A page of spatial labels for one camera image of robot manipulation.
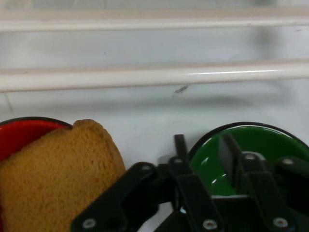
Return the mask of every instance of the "screw head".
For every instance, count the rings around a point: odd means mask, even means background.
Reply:
[[[255,159],[255,155],[247,154],[247,155],[245,155],[245,158],[246,158],[247,160],[254,160],[254,159]]]
[[[91,229],[96,226],[97,222],[93,218],[88,218],[83,222],[84,229]]]
[[[203,222],[203,227],[208,230],[215,230],[218,228],[218,224],[215,220],[207,219]]]
[[[284,163],[284,164],[293,164],[294,162],[293,162],[293,160],[291,160],[289,158],[286,158],[286,159],[282,160],[282,163]]]
[[[273,221],[273,224],[279,228],[285,228],[289,225],[288,221],[282,217],[276,217]]]
[[[151,167],[150,167],[149,165],[144,165],[144,166],[142,166],[141,169],[142,169],[143,171],[148,171],[148,170],[151,169]]]

